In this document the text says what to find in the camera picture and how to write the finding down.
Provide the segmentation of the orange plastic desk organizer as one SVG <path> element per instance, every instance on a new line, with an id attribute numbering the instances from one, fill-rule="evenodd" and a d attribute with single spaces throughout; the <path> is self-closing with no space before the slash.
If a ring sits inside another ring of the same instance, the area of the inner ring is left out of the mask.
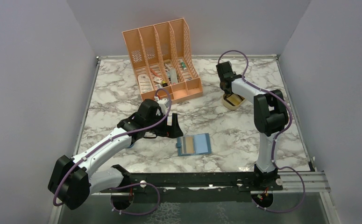
<path id="1" fill-rule="evenodd" d="M 190 30 L 184 18 L 122 33 L 142 100 L 159 98 L 166 89 L 173 103 L 203 96 L 201 78 L 192 63 Z M 178 83 L 171 84 L 174 68 Z"/>

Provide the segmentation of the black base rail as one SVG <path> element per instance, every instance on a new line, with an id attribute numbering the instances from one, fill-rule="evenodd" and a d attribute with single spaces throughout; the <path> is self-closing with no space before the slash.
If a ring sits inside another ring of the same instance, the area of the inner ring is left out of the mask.
<path id="1" fill-rule="evenodd" d="M 108 187 L 114 202 L 208 203 L 251 202 L 252 194 L 281 191 L 279 176 L 263 180 L 253 172 L 131 173 L 121 186 Z"/>

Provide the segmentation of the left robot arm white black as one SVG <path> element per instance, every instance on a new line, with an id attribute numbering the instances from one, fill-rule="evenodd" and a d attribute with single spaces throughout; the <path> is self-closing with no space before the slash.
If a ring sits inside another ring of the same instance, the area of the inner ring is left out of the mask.
<path id="1" fill-rule="evenodd" d="M 92 193 L 108 188 L 108 184 L 120 192 L 127 190 L 130 180 L 119 169 L 97 170 L 121 150 L 145 139 L 147 133 L 151 133 L 153 139 L 183 136 L 176 113 L 171 115 L 171 125 L 168 125 L 171 106 L 172 101 L 168 98 L 146 99 L 137 112 L 122 119 L 109 135 L 92 148 L 73 157 L 59 157 L 48 184 L 48 190 L 54 195 L 54 206 L 65 205 L 74 210 Z"/>

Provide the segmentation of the beige oval card tray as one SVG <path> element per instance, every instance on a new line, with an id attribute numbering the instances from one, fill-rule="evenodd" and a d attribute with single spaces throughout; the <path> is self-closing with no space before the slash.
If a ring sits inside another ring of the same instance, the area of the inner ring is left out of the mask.
<path id="1" fill-rule="evenodd" d="M 222 104 L 229 110 L 236 110 L 239 108 L 246 99 L 237 94 L 224 94 L 222 96 Z"/>

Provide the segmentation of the stack of credit cards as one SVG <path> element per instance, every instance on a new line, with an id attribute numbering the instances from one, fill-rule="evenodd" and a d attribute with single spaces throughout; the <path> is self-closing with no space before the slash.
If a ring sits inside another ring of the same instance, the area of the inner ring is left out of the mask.
<path id="1" fill-rule="evenodd" d="M 244 98 L 240 97 L 237 94 L 233 94 L 233 95 L 230 95 L 230 96 L 227 97 L 227 101 L 229 102 L 229 104 L 231 106 L 238 106 L 238 105 L 240 105 L 241 103 L 244 102 Z"/>

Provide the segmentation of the blue card holder wallet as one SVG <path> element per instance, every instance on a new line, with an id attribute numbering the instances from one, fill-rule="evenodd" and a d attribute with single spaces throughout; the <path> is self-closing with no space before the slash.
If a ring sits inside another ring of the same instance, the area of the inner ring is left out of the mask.
<path id="1" fill-rule="evenodd" d="M 194 137 L 195 153 L 194 154 L 183 154 L 182 153 L 183 137 L 185 137 L 185 136 L 182 136 L 182 137 L 177 138 L 176 148 L 177 148 L 178 156 L 205 155 L 205 154 L 212 153 L 210 135 L 208 133 L 201 133 L 201 134 L 187 135 L 187 136 Z"/>

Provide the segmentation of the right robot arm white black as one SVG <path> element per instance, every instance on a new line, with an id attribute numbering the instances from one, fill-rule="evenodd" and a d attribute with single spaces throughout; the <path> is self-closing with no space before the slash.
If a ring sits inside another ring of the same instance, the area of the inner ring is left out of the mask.
<path id="1" fill-rule="evenodd" d="M 248 101 L 253 105 L 253 119 L 260 134 L 258 159 L 254 165 L 253 186 L 263 190 L 277 179 L 275 166 L 276 141 L 289 122 L 287 107 L 280 90 L 267 91 L 246 83 L 237 75 L 229 61 L 216 65 L 220 88 L 224 91 L 222 103 L 230 110 Z"/>

